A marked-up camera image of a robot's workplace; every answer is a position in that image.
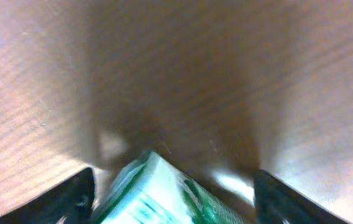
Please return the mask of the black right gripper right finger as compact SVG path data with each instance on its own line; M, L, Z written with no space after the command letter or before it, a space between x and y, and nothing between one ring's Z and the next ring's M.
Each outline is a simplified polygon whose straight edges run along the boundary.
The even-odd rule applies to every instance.
M261 224L347 224L265 170L254 177L254 196Z

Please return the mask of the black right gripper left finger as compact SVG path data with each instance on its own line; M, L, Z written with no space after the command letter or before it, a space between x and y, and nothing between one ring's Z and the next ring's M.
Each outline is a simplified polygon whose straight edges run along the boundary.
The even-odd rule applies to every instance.
M88 167L36 199L0 216L0 224L89 223L94 199L94 173Z

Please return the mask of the green white soap packet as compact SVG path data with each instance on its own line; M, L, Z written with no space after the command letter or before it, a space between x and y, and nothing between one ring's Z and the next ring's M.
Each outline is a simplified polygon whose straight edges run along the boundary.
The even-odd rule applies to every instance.
M245 224L195 180L155 152L125 166L94 210L94 224Z

